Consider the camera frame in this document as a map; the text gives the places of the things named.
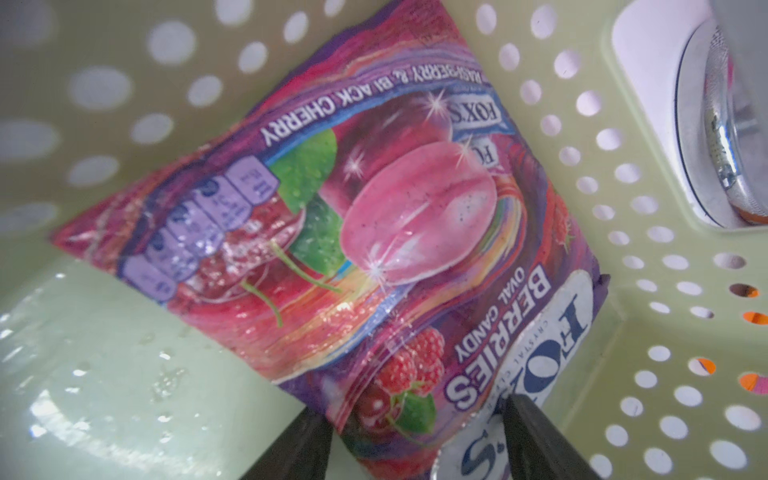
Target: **purple label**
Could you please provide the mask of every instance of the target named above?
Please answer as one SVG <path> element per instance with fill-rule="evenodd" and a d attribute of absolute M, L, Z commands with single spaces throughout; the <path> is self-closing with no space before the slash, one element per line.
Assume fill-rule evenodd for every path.
<path fill-rule="evenodd" d="M 192 201 L 174 208 L 165 226 L 198 258 L 213 255 L 224 242 L 224 232 Z"/>
<path fill-rule="evenodd" d="M 224 177 L 204 180 L 193 190 L 194 201 L 227 232 L 248 220 L 253 207 Z"/>
<path fill-rule="evenodd" d="M 226 175 L 253 205 L 261 205 L 272 198 L 280 185 L 280 180 L 254 156 L 233 163 Z"/>
<path fill-rule="evenodd" d="M 144 255 L 159 271 L 177 283 L 197 270 L 197 258 L 166 228 L 159 229 L 152 236 Z"/>
<path fill-rule="evenodd" d="M 167 302 L 176 294 L 176 283 L 153 267 L 144 255 L 134 255 L 123 265 L 123 278 L 130 280 L 144 295 Z"/>

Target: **pale green basket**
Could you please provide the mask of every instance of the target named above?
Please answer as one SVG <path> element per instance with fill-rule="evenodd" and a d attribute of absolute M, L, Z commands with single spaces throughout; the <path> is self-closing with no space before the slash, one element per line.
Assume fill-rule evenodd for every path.
<path fill-rule="evenodd" d="M 230 352 L 117 280 L 65 258 L 46 235 L 223 132 L 319 45 L 385 3 L 0 5 L 4 478 L 234 479 L 298 413 L 295 399 Z M 768 312 L 767 295 L 743 298 L 729 286 L 768 291 L 760 273 L 768 258 L 759 250 L 768 234 L 716 230 L 691 212 L 611 47 L 611 29 L 629 2 L 552 0 L 543 10 L 536 0 L 444 3 L 613 277 L 546 413 L 610 478 L 765 478 L 760 417 L 768 419 L 768 396 L 747 392 L 739 377 L 768 373 L 768 326 L 742 318 Z M 567 50 L 580 61 L 569 64 L 577 71 L 566 79 L 553 62 Z M 521 97 L 530 80 L 541 88 L 534 104 Z M 575 107 L 585 91 L 600 99 L 589 117 Z M 147 120 L 150 114 L 164 117 Z M 147 136 L 140 119 L 166 134 Z M 616 148 L 598 146 L 599 134 Z M 578 164 L 561 162 L 566 147 L 566 163 L 578 151 Z M 614 176 L 627 162 L 641 173 L 632 184 Z M 579 189 L 583 177 L 594 181 Z M 638 197 L 657 207 L 639 214 L 632 207 Z M 652 227 L 666 227 L 674 239 L 653 241 Z M 626 244 L 610 241 L 613 232 L 623 232 L 612 238 Z M 719 267 L 721 253 L 742 268 Z M 642 290 L 638 280 L 655 288 Z M 698 358 L 713 361 L 715 373 L 692 371 Z M 328 478 L 363 478 L 339 442 Z"/>

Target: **fox's berries bag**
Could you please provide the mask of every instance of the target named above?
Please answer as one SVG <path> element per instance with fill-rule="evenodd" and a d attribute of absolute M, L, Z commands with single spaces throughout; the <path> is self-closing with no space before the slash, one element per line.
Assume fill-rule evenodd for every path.
<path fill-rule="evenodd" d="M 438 0 L 336 36 L 227 134 L 53 242 L 323 412 L 376 478 L 508 476 L 598 263 Z"/>

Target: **red berry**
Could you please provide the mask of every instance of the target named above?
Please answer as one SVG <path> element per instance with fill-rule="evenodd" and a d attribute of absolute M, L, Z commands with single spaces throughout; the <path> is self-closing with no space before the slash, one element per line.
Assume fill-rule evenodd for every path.
<path fill-rule="evenodd" d="M 416 365 L 406 349 L 395 352 L 376 376 L 376 382 L 391 396 L 411 388 L 416 380 Z"/>
<path fill-rule="evenodd" d="M 437 329 L 428 327 L 408 342 L 407 348 L 417 368 L 419 364 L 429 368 L 442 360 L 442 354 L 445 352 L 445 338 Z"/>
<path fill-rule="evenodd" d="M 437 362 L 431 369 L 425 369 L 416 376 L 417 386 L 413 392 L 418 396 L 427 396 L 440 383 L 445 375 L 445 367 L 442 362 Z"/>

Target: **orange object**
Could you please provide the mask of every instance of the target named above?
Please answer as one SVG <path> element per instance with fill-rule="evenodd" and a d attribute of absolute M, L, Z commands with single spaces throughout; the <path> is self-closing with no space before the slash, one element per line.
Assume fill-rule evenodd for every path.
<path fill-rule="evenodd" d="M 715 365 L 715 362 L 709 359 L 697 359 L 702 367 L 710 374 L 712 375 L 715 373 L 715 370 L 717 370 L 717 366 Z"/>
<path fill-rule="evenodd" d="M 757 312 L 747 312 L 743 315 L 744 319 L 749 323 L 755 325 L 768 325 L 768 315 L 763 315 Z"/>

